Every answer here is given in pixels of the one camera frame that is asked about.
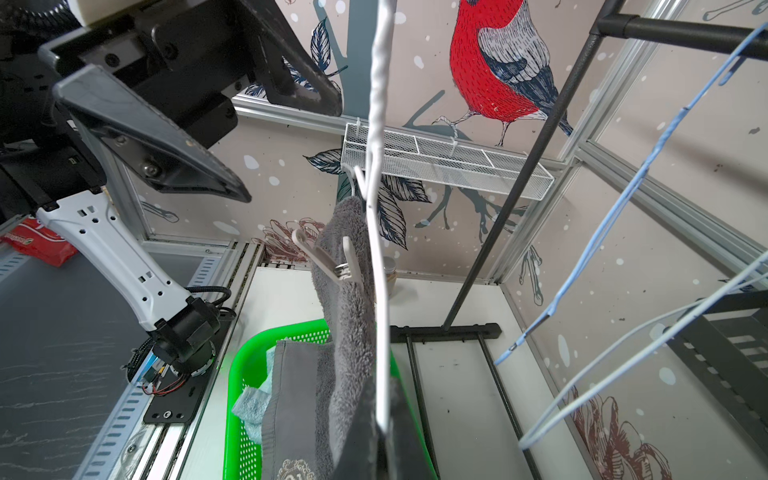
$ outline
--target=light blue towel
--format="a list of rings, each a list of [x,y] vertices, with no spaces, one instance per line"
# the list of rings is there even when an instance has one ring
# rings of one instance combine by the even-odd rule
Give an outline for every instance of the light blue towel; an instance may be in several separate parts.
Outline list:
[[[275,364],[275,347],[266,351],[266,380],[258,389],[247,386],[232,407],[232,413],[243,421],[245,433],[257,445],[261,445],[261,423],[266,406],[272,398],[272,370]]]
[[[266,351],[266,380],[259,389],[272,395],[272,369],[275,366],[275,347]]]
[[[271,397],[269,393],[247,386],[232,407],[232,413],[243,420],[248,438],[257,445],[261,445],[261,422]]]

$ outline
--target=towel embroidery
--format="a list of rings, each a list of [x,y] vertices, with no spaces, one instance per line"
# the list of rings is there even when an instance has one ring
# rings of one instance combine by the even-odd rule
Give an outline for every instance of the towel embroidery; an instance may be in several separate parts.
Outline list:
[[[277,480],[315,480],[315,474],[303,460],[286,460],[277,472]]]

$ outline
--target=flower illustration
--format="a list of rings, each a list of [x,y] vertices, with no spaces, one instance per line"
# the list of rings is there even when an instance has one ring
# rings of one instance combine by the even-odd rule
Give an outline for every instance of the flower illustration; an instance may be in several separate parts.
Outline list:
[[[337,202],[352,194],[349,176],[344,174],[341,168],[341,155],[341,148],[333,148],[321,151],[312,157],[305,156],[307,161],[317,170],[327,174],[341,175],[342,178],[336,191]],[[432,201],[424,190],[424,184],[421,180],[382,175],[382,183],[379,187],[379,232],[385,239],[407,250],[406,218],[400,210],[398,200],[426,203]]]
[[[574,387],[567,400],[576,398]],[[603,480],[672,480],[669,462],[659,449],[643,442],[631,423],[619,423],[614,397],[595,396],[572,418]]]
[[[303,218],[299,223],[289,221],[285,225],[277,220],[270,220],[270,225],[263,230],[264,239],[252,238],[251,241],[257,245],[264,245],[271,260],[308,263],[310,259],[291,240],[291,234],[298,227],[304,230],[308,240],[314,242],[320,232],[325,230],[326,225],[311,218]]]

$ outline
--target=white floor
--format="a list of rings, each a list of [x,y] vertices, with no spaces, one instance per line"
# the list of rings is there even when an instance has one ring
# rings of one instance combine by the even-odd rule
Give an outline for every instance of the white floor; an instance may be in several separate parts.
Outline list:
[[[460,287],[460,283],[399,279],[390,300],[392,324],[441,325]],[[258,269],[184,466],[183,479],[221,478],[227,381],[237,350],[266,329],[322,317],[310,272]],[[503,331],[501,338],[488,341],[496,357],[519,336],[520,329],[501,290],[476,285],[455,325],[491,322],[498,323]],[[406,348],[394,345],[392,351],[415,406]],[[441,478],[530,478],[477,342],[419,344],[416,352]],[[530,349],[518,349],[502,364],[500,374],[523,428],[529,428],[552,400]],[[565,425],[550,432],[533,453],[545,479],[591,479]]]

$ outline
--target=black mounting plate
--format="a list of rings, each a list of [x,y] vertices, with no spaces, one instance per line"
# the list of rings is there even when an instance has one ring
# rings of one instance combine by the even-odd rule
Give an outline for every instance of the black mounting plate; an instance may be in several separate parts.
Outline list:
[[[223,355],[221,346],[224,342],[224,338],[227,336],[227,332],[229,332],[234,323],[234,316],[231,313],[222,312],[222,314],[223,315],[219,317],[221,328],[219,328],[219,331],[216,332],[216,335],[211,339],[211,342],[214,343],[216,356]],[[190,378],[175,392],[165,396],[154,397],[151,400],[147,411],[144,413],[144,423],[189,423],[197,413],[197,409],[200,407],[200,402],[203,399],[205,389],[208,382],[212,379],[216,360],[217,359],[214,359],[214,365],[212,365],[204,374]],[[169,373],[163,378],[157,388],[161,389],[172,383],[175,379],[176,376]]]

